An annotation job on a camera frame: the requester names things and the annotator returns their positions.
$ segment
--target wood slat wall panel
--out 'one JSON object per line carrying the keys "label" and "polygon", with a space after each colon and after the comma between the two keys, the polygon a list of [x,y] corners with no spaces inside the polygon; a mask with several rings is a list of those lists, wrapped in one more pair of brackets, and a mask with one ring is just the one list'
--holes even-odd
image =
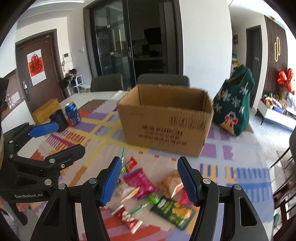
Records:
{"label": "wood slat wall panel", "polygon": [[[281,70],[287,72],[288,68],[287,37],[285,30],[281,26],[266,16],[265,21],[268,36],[268,62],[263,94],[278,94],[279,85],[276,82],[278,72]],[[279,60],[276,62],[274,60],[274,43],[276,42],[277,37],[280,38],[281,42],[281,55],[279,56]]]}

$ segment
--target ceiling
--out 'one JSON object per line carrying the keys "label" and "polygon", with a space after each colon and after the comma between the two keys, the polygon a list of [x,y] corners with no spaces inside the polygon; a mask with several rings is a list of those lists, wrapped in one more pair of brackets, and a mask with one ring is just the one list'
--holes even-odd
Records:
{"label": "ceiling", "polygon": [[275,22],[278,25],[284,29],[288,29],[284,20],[264,0],[227,0],[227,3],[233,25],[247,21],[248,18],[265,15],[275,18]]}
{"label": "ceiling", "polygon": [[17,29],[52,18],[67,17],[84,0],[37,0],[18,19]]}

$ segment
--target sliding glass door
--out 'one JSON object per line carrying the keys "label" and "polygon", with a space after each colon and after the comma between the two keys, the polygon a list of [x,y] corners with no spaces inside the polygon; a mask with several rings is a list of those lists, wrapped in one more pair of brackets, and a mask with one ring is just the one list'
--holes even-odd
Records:
{"label": "sliding glass door", "polygon": [[98,75],[122,74],[123,87],[136,84],[128,6],[117,0],[93,8],[92,42]]}

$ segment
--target door frame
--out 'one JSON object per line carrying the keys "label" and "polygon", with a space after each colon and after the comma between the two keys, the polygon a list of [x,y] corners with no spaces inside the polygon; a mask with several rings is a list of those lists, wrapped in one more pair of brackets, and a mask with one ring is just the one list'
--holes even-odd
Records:
{"label": "door frame", "polygon": [[[62,70],[62,64],[61,64],[61,60],[59,58],[59,47],[58,47],[58,42],[57,42],[57,29],[51,29],[51,30],[47,30],[47,31],[44,31],[44,32],[40,32],[40,33],[37,33],[37,34],[34,34],[34,35],[31,35],[31,36],[28,36],[26,38],[23,38],[19,41],[17,41],[15,43],[15,58],[16,58],[16,64],[17,64],[17,48],[21,45],[21,44],[24,44],[25,42],[28,42],[28,41],[32,41],[36,38],[39,38],[39,37],[42,37],[42,36],[46,36],[46,35],[51,35],[52,36],[52,56],[53,56],[53,60],[54,60],[54,69],[55,69],[55,74],[57,76],[57,80],[58,80],[58,86],[59,86],[59,89],[62,93],[62,97],[64,99],[66,99],[68,97],[67,95],[67,92],[65,91],[65,89],[62,88],[62,81],[64,79],[64,73],[63,73],[63,70]],[[23,95],[24,95],[24,98],[25,98],[25,101],[26,103],[28,103],[28,100],[27,98],[25,97],[25,93],[24,93],[24,89],[22,89],[22,92],[23,92]]]}
{"label": "door frame", "polygon": [[[260,81],[260,75],[261,75],[261,69],[262,69],[262,51],[263,51],[263,43],[262,43],[262,30],[261,30],[261,25],[258,25],[258,26],[255,26],[255,27],[251,27],[251,28],[247,28],[246,29],[246,42],[247,42],[247,49],[246,49],[246,67],[248,67],[248,66],[250,66],[250,64],[251,64],[251,55],[250,55],[250,51],[248,51],[248,45],[249,45],[249,49],[250,49],[250,43],[249,43],[249,41],[250,41],[250,38],[249,38],[249,40],[248,40],[248,35],[250,34],[250,32],[251,31],[253,31],[253,30],[257,30],[257,29],[259,29],[259,31],[260,31],[260,42],[261,42],[261,54],[260,54],[260,74],[259,74],[259,80],[258,81]],[[254,101],[255,101],[255,98],[254,98],[254,100],[252,101],[252,102],[250,102],[250,105],[251,105],[251,107],[253,106],[253,104],[254,104]]]}
{"label": "door frame", "polygon": [[[94,45],[91,38],[92,27],[91,27],[91,21],[90,21],[90,17],[91,17],[90,12],[92,8],[104,6],[109,2],[112,2],[112,0],[103,0],[103,1],[96,0],[83,8],[83,24],[84,24],[85,43],[86,43],[86,53],[87,53],[87,59],[89,62],[89,69],[90,69],[92,78],[102,75],[102,73],[98,73],[96,69]],[[174,24],[175,24],[175,35],[176,35],[177,74],[183,76],[183,32],[182,32],[182,20],[181,20],[181,10],[180,10],[179,0],[172,0],[172,4],[173,4],[173,11],[174,11]]]}

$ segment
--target glass door panel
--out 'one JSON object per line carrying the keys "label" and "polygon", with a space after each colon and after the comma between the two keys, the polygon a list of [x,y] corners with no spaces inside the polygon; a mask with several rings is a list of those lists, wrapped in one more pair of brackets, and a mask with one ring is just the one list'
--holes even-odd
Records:
{"label": "glass door panel", "polygon": [[120,73],[123,88],[133,87],[136,83],[131,40],[129,31],[128,7],[122,0],[113,1],[94,10],[96,41],[103,75]]}

